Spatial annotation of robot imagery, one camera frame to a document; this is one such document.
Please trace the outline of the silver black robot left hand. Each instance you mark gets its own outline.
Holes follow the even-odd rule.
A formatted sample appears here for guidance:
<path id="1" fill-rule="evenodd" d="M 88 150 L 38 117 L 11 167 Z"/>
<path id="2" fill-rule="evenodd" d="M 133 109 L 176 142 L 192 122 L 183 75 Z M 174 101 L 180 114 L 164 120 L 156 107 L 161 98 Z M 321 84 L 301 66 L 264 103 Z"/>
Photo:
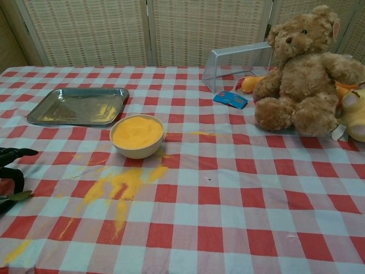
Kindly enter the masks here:
<path id="1" fill-rule="evenodd" d="M 38 151 L 30 148 L 3 148 L 1 147 L 1 179 L 10 179 L 14 182 L 13 194 L 1 196 L 1 216 L 9 211 L 16 203 L 29 198 L 32 191 L 24 191 L 25 179 L 19 169 L 8 168 L 7 165 L 23 156 L 37 155 Z"/>

